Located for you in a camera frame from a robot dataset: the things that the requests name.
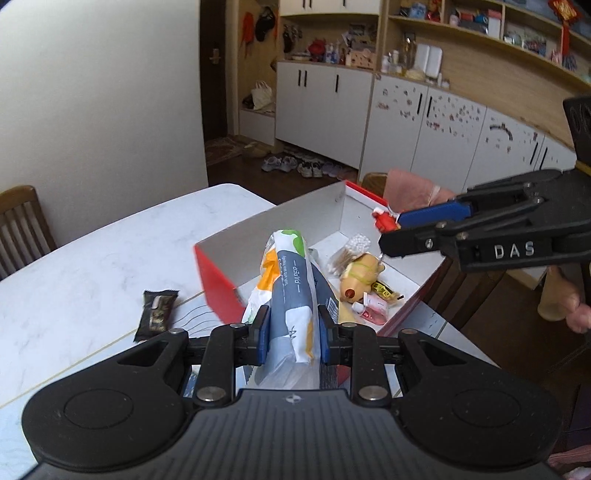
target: cabinet handle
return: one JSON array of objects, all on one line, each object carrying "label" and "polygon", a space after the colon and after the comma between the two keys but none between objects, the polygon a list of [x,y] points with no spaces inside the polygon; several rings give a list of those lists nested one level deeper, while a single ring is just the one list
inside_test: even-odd
[{"label": "cabinet handle", "polygon": [[540,164],[540,168],[538,170],[541,170],[542,167],[544,166],[544,162],[546,161],[546,154],[548,153],[548,147],[546,147],[546,150],[544,150],[544,156],[542,157],[542,163]]},{"label": "cabinet handle", "polygon": [[531,164],[534,162],[535,153],[538,151],[538,145],[539,145],[539,143],[538,143],[538,142],[536,142],[536,143],[535,143],[534,152],[531,154],[530,165],[531,165]]}]

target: floor mat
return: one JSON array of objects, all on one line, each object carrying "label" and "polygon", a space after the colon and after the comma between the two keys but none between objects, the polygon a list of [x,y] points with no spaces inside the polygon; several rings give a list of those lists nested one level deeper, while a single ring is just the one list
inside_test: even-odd
[{"label": "floor mat", "polygon": [[230,158],[239,157],[242,147],[231,138],[215,138],[205,142],[205,162],[207,165],[215,165]]}]

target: hat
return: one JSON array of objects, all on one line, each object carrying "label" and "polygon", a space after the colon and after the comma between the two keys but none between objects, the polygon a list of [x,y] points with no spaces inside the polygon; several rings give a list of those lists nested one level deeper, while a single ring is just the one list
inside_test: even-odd
[{"label": "hat", "polygon": [[264,7],[256,21],[255,36],[258,41],[265,41],[267,32],[275,27],[275,14],[269,7]]}]

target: yellow toy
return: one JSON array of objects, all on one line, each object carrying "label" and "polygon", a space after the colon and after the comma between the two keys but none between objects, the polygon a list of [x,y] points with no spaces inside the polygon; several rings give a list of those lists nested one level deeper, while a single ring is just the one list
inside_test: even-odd
[{"label": "yellow toy", "polygon": [[363,298],[363,293],[371,291],[371,285],[378,274],[386,267],[371,254],[364,254],[351,262],[340,278],[340,299],[355,303]]}]

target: white marble table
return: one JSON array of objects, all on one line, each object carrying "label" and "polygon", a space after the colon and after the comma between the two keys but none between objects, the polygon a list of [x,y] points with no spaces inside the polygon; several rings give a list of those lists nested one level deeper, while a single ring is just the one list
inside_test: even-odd
[{"label": "white marble table", "polygon": [[[35,465],[20,425],[29,398],[132,346],[145,289],[175,288],[181,301],[200,293],[192,246],[272,206],[236,185],[212,187],[86,235],[0,283],[0,480]],[[422,303],[402,327],[490,361]]]}]

